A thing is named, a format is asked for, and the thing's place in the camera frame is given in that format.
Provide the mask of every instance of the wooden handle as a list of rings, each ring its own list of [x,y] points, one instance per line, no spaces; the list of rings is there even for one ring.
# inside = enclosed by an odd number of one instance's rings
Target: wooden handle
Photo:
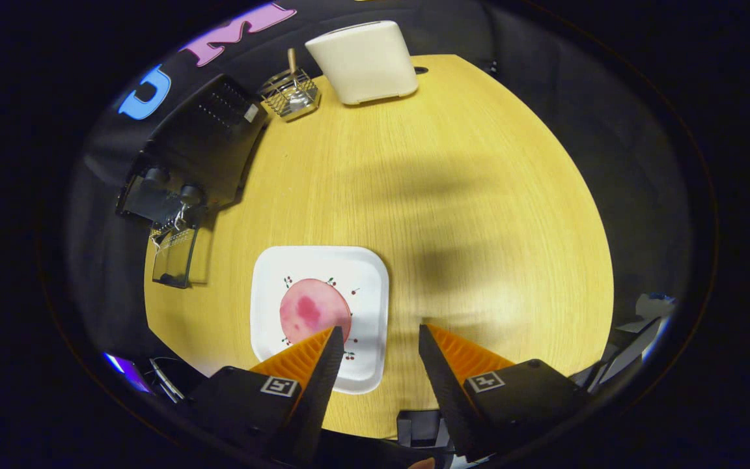
[[[297,59],[294,55],[294,48],[288,49],[288,70],[291,71],[292,74],[297,71]]]

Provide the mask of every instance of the white toaster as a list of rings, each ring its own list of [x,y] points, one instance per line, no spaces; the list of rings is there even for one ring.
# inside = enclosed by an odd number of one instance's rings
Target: white toaster
[[[405,96],[419,80],[395,21],[341,27],[306,42],[343,104]]]

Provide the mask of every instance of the metal utensil holder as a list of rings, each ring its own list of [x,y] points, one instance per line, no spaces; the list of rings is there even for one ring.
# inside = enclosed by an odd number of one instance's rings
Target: metal utensil holder
[[[302,68],[295,74],[286,70],[268,78],[259,94],[286,122],[318,109],[322,97],[320,89]]]

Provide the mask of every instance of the white square plate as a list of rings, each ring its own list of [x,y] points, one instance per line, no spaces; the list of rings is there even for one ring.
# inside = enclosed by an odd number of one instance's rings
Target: white square plate
[[[279,320],[289,286],[320,279],[342,294],[352,327],[334,391],[363,394],[381,383],[387,349],[389,276],[369,249],[354,246],[274,246],[259,255],[251,286],[251,345],[259,360],[289,347]]]

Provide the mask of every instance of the blue letter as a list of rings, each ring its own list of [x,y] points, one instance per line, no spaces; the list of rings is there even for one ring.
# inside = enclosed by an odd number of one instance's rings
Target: blue letter
[[[151,115],[151,113],[154,113],[155,109],[158,109],[158,106],[160,106],[161,103],[163,103],[164,98],[167,97],[170,85],[169,77],[167,77],[167,75],[161,70],[158,70],[161,68],[161,65],[163,65],[163,63],[153,68],[152,71],[146,74],[146,76],[143,77],[143,80],[141,80],[141,84],[149,83],[152,84],[152,86],[155,86],[155,96],[152,96],[152,99],[144,103],[135,97],[135,92],[133,91],[129,93],[126,99],[123,100],[123,103],[121,103],[120,109],[117,110],[118,114],[124,113],[132,119],[141,120]]]

